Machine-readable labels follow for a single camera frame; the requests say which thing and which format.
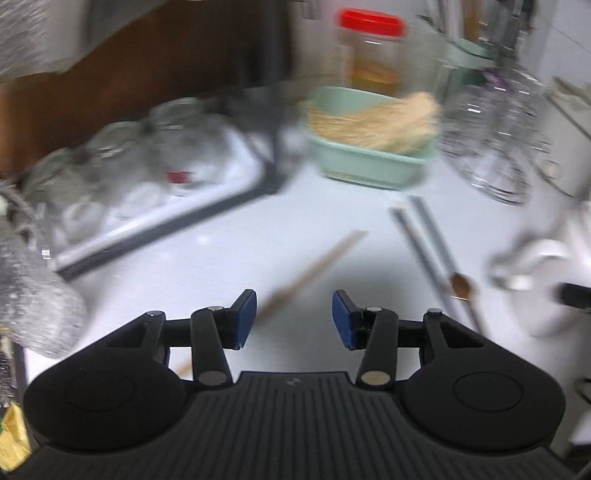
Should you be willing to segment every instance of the red lid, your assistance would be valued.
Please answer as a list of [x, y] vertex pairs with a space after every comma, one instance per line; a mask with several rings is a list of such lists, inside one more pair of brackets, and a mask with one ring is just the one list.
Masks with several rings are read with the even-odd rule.
[[339, 25], [350, 30], [387, 37], [406, 35], [406, 23], [402, 18], [372, 10], [345, 8], [339, 12]]

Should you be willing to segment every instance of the dish drying rack frame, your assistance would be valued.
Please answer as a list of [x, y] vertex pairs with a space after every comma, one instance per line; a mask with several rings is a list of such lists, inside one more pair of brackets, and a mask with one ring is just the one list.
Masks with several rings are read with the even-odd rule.
[[[241, 0], [233, 0], [229, 8], [224, 12], [226, 19], [235, 15], [235, 6]], [[254, 145], [246, 129], [240, 122], [230, 117], [232, 126], [241, 137], [249, 152], [262, 164], [262, 175], [260, 179], [248, 190], [243, 190], [226, 196], [214, 203], [198, 206], [195, 209], [174, 217], [155, 226], [148, 226], [145, 230], [136, 233], [128, 238], [121, 238], [109, 245], [107, 248], [96, 252], [90, 252], [88, 256], [81, 258], [64, 267], [56, 268], [66, 281], [72, 281], [75, 278], [88, 273], [95, 268], [99, 268], [121, 256], [143, 247], [151, 242], [159, 240], [167, 235], [179, 230], [195, 225], [206, 219], [212, 218], [225, 211], [236, 208], [244, 203], [251, 202], [259, 197], [276, 194], [285, 183], [288, 175], [287, 159], [281, 139], [281, 126], [285, 119], [285, 104], [281, 94], [281, 81], [286, 79], [291, 66], [288, 64], [288, 58], [285, 52], [290, 50], [290, 46], [285, 45], [285, 37], [291, 40], [289, 35], [281, 35], [280, 26], [282, 15], [288, 15], [287, 0], [262, 0], [261, 13], [264, 16], [262, 22], [262, 42], [260, 42], [260, 58], [258, 65], [259, 77], [261, 79], [261, 95], [256, 100], [252, 100], [265, 112], [261, 122], [261, 133], [265, 143], [269, 145], [270, 155], [263, 154]], [[225, 101], [228, 96], [238, 99], [246, 99], [246, 90], [250, 87], [245, 74], [245, 54], [236, 46], [236, 69], [238, 72], [237, 84], [225, 89], [219, 96], [220, 112], [228, 114], [228, 104]]]

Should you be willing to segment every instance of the gray cloth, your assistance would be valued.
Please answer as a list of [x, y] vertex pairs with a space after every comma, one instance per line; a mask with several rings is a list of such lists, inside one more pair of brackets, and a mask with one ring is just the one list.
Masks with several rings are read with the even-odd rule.
[[0, 0], [0, 78], [65, 70], [164, 0]]

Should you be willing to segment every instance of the wooden chopstick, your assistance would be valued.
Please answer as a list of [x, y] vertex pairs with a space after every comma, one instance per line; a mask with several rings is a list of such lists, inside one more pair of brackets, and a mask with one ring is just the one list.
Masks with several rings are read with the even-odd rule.
[[[309, 286], [320, 274], [328, 270], [338, 259], [357, 245], [365, 235], [367, 235], [367, 231], [354, 230], [341, 239], [333, 248], [310, 264], [291, 284], [277, 290], [258, 309], [255, 322], [261, 322], [284, 309], [299, 292]], [[192, 367], [191, 360], [188, 360], [177, 370], [177, 375], [182, 378], [191, 371]]]

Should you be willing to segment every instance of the ridged black surface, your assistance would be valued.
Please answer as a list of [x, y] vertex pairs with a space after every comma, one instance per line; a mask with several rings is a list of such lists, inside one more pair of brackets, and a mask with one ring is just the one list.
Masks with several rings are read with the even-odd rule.
[[440, 445], [413, 428], [392, 397], [360, 390], [346, 374], [249, 372], [230, 389], [197, 395], [181, 422], [146, 445], [105, 455], [45, 445], [9, 478], [566, 480], [572, 475], [543, 448], [503, 457]]

